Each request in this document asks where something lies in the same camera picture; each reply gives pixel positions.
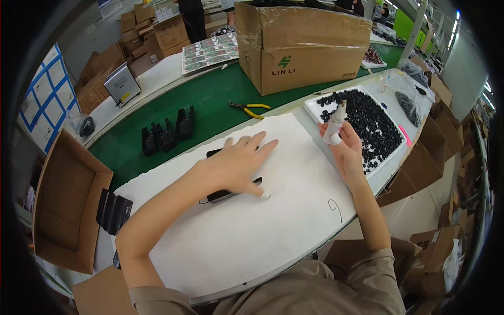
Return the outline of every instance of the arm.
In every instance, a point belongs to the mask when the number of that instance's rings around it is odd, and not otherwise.
[[[320,124],[320,135],[323,137],[327,123]],[[387,221],[383,216],[367,179],[362,172],[362,142],[349,122],[344,122],[340,131],[342,142],[330,146],[338,171],[343,181],[350,188],[359,217],[360,228],[367,247],[371,251],[390,248],[390,233]]]
[[[252,183],[251,177],[278,144],[274,140],[256,151],[265,136],[261,132],[253,138],[242,137],[234,146],[232,139],[227,139],[219,153],[197,162],[126,222],[117,234],[115,246],[128,289],[164,287],[149,253],[166,229],[198,200],[223,189],[261,197],[263,190]]]

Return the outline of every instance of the beige shirt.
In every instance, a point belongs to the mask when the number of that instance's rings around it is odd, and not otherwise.
[[[307,259],[249,291],[222,300],[214,315],[405,314],[390,248],[353,266],[346,284],[323,263]],[[196,314],[179,291],[159,287],[130,290],[139,315]]]

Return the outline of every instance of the yellow pliers handle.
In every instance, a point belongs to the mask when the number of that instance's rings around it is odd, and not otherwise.
[[[264,104],[247,104],[247,107],[262,107],[266,109],[271,109],[271,107]],[[264,119],[263,116],[254,114],[250,109],[244,108],[243,110],[255,119]]]

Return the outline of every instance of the green wall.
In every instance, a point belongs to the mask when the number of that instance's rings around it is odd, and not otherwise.
[[[396,19],[394,21],[394,30],[397,36],[405,38],[408,40],[411,31],[413,30],[414,22],[404,14],[401,10],[397,10]],[[425,40],[425,33],[420,31],[415,41],[415,46],[421,47]],[[429,43],[428,49],[432,46],[432,41]]]

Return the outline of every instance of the green workbench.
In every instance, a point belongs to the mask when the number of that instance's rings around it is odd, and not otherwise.
[[[388,68],[396,66],[401,57],[402,48],[382,44],[371,45],[387,63]],[[373,69],[373,72],[383,69],[385,68]],[[368,70],[359,68],[357,77],[368,74]],[[187,149],[251,119],[243,110],[230,107],[228,100],[244,104],[262,103],[273,109],[345,81],[347,80],[261,96],[236,63],[224,71],[211,71],[168,91],[114,126],[96,141],[89,151],[114,172],[110,184],[110,189],[114,191],[130,179],[155,168]],[[193,137],[180,141],[168,153],[158,152],[151,157],[146,157],[142,153],[142,128],[147,127],[150,130],[151,122],[165,126],[166,117],[174,126],[178,109],[186,108],[187,111],[191,105],[194,106],[196,114]],[[254,109],[254,112],[258,114],[266,111]]]

